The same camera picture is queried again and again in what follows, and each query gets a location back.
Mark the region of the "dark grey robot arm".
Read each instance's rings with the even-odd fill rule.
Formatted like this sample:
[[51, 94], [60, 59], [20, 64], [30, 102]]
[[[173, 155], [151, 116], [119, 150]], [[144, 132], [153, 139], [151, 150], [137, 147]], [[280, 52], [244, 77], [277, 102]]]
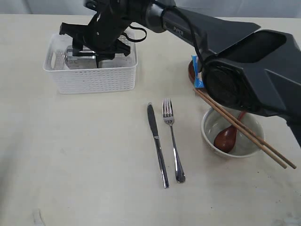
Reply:
[[301, 139], [301, 51], [285, 32], [255, 23], [221, 20], [179, 8], [172, 0], [87, 0], [95, 11], [87, 25], [62, 23], [73, 55], [97, 61], [129, 55], [119, 37], [131, 23], [153, 32], [171, 32], [194, 47], [209, 96], [231, 109], [286, 120]]

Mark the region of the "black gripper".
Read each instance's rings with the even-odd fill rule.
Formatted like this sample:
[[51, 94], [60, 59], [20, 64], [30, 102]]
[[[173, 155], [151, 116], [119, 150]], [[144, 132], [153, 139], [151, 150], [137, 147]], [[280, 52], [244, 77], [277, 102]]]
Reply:
[[130, 46], [119, 40], [131, 23], [146, 25], [146, 9], [150, 0], [99, 0], [96, 14], [89, 24], [61, 23], [59, 35], [72, 37], [72, 55], [90, 56], [95, 52], [96, 66], [113, 60], [115, 54], [128, 56]]

